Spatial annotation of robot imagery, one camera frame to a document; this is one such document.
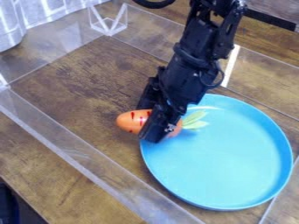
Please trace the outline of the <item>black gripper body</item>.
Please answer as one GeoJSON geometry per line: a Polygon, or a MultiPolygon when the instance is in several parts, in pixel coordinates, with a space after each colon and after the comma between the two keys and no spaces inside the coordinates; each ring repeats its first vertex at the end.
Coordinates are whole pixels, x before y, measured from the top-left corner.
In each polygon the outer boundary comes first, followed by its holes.
{"type": "Polygon", "coordinates": [[[167,66],[158,68],[159,96],[155,106],[170,108],[182,116],[190,104],[198,104],[209,89],[223,81],[225,73],[218,59],[199,58],[179,43],[167,66]]]}

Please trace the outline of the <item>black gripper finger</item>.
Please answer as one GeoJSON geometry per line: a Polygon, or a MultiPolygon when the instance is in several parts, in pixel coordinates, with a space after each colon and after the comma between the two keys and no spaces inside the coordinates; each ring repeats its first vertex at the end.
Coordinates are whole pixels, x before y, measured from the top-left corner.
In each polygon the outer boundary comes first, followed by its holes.
{"type": "Polygon", "coordinates": [[[149,83],[145,88],[145,92],[141,96],[139,103],[137,105],[138,109],[151,109],[157,103],[159,96],[159,83],[155,77],[149,79],[149,83]]]}
{"type": "Polygon", "coordinates": [[[166,137],[177,137],[182,131],[182,115],[171,108],[155,106],[139,131],[139,138],[159,143],[166,137]]]}

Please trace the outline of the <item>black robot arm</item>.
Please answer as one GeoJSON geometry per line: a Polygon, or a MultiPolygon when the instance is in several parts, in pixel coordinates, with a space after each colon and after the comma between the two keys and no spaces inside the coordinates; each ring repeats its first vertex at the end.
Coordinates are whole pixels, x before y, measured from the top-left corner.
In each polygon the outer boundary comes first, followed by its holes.
{"type": "Polygon", "coordinates": [[[247,10],[241,0],[191,0],[181,41],[167,66],[149,79],[138,108],[151,115],[139,137],[158,143],[171,133],[187,106],[201,102],[206,92],[221,85],[221,59],[234,49],[239,22],[247,10]]]}

